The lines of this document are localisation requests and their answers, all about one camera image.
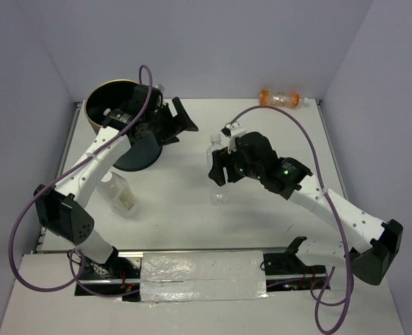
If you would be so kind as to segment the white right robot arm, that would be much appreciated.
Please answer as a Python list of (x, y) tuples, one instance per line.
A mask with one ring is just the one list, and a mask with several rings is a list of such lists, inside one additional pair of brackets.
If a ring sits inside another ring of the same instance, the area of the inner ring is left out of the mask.
[(301, 273), (315, 265), (343, 266), (361, 281), (379, 285), (399, 252), (403, 227), (373, 217), (329, 188), (294, 158), (277, 156), (267, 137), (231, 126), (222, 129), (228, 145), (215, 150), (208, 176), (218, 186), (247, 177), (267, 191), (302, 206), (338, 232), (340, 244), (325, 244), (296, 237), (286, 249), (287, 268)]

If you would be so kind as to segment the long clear plastic bottle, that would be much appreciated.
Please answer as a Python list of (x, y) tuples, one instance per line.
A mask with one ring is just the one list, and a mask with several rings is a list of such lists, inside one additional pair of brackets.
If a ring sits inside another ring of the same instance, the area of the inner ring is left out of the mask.
[[(210, 135), (210, 144), (206, 151), (207, 160), (207, 174), (213, 171), (213, 176), (216, 177), (216, 170), (221, 167), (219, 156), (215, 152), (224, 148), (222, 144), (221, 135), (215, 133)], [(229, 200), (229, 192), (227, 186), (219, 186), (214, 179), (208, 175), (208, 192), (209, 199), (213, 205), (225, 205)]]

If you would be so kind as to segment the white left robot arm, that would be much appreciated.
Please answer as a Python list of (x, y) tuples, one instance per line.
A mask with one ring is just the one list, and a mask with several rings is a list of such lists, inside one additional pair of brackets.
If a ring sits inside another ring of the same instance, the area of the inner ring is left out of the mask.
[(182, 102), (172, 100), (176, 114), (163, 101), (159, 88), (135, 82), (112, 81), (95, 90), (84, 104), (96, 137), (76, 164), (51, 186), (37, 187), (40, 224), (81, 251), (97, 275), (111, 278), (131, 264), (105, 241), (85, 210), (101, 179), (137, 144), (152, 141), (158, 149), (177, 143), (183, 131), (197, 132)]

